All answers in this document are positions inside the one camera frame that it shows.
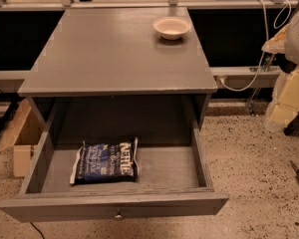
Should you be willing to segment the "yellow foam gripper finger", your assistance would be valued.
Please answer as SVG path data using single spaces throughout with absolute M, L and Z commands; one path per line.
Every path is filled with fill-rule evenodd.
M 276 80 L 272 102 L 264 126 L 272 132 L 282 131 L 299 114 L 299 27 L 287 24 L 262 46 L 266 53 L 281 55 L 295 66 L 290 73 L 281 73 Z

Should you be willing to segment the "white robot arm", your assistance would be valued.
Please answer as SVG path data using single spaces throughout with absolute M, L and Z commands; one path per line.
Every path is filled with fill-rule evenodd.
M 290 22 L 262 46 L 264 52 L 283 54 L 288 62 L 296 65 L 276 80 L 264 126 L 272 132 L 286 128 L 299 114 L 299 11 Z

